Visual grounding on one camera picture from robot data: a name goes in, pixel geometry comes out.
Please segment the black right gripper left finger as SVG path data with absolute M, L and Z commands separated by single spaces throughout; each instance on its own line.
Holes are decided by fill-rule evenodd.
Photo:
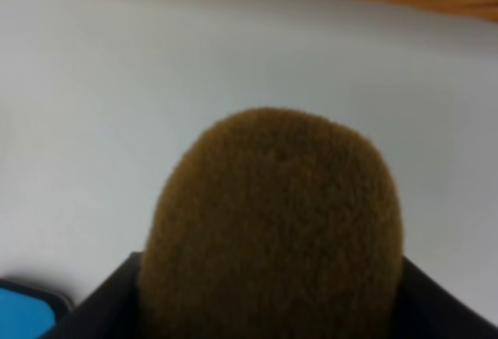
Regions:
M 129 339 L 137 321 L 137 277 L 142 254 L 135 252 L 83 303 L 42 339 Z

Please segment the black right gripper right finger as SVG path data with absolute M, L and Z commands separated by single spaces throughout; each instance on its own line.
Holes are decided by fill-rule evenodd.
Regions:
M 405 258 L 392 317 L 392 337 L 497 339 L 497 326 L 453 297 Z

